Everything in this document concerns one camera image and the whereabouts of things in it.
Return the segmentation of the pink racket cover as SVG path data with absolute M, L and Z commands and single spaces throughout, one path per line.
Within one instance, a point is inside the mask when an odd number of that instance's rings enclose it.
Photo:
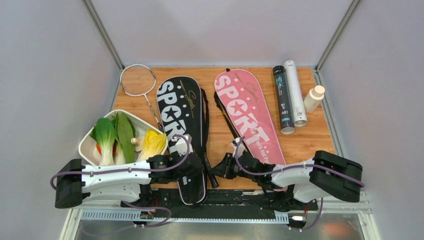
M 214 100 L 234 138 L 261 163 L 285 165 L 273 119 L 257 78 L 244 69 L 229 69 L 214 80 Z

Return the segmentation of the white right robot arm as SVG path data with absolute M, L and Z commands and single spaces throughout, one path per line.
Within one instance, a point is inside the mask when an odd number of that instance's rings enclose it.
M 224 179 L 247 178 L 270 191 L 287 188 L 290 192 L 285 195 L 285 202 L 291 209 L 328 196 L 357 203 L 364 187 L 361 164 L 324 150 L 288 165 L 262 163 L 246 151 L 239 157 L 227 153 L 209 172 Z

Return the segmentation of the white shuttlecock tube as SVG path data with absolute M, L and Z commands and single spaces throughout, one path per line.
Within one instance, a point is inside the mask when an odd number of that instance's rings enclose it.
M 287 60 L 283 64 L 283 67 L 285 69 L 286 80 L 290 95 L 294 126 L 306 126 L 308 124 L 308 119 L 306 115 L 296 64 L 293 60 Z

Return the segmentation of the black racket cover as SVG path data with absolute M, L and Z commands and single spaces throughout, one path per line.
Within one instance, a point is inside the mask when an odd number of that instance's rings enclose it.
M 209 112 L 207 98 L 198 82 L 190 76 L 173 76 L 166 79 L 156 92 L 156 101 L 163 130 L 168 139 L 168 150 L 177 155 L 173 136 L 190 135 L 192 150 L 199 157 L 192 161 L 187 159 L 181 171 L 191 163 L 203 165 L 195 173 L 184 173 L 177 181 L 179 196 L 186 206 L 195 206 L 207 199 L 208 170 L 206 163 L 206 143 L 209 133 Z

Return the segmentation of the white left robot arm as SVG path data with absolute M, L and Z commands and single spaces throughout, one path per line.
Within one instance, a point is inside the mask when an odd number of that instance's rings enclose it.
M 76 158 L 50 180 L 57 209 L 102 200 L 136 202 L 140 207 L 147 207 L 153 201 L 153 193 L 141 186 L 170 182 L 177 182 L 184 204 L 202 202 L 206 197 L 207 179 L 201 158 L 194 152 L 158 154 L 140 162 L 110 166 L 85 165 Z

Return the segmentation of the black shuttlecock tube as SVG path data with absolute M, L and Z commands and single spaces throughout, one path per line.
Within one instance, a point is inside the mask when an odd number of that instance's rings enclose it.
M 285 68 L 282 65 L 277 65 L 272 69 L 272 72 L 276 84 L 280 132 L 285 135 L 293 134 L 295 125 Z

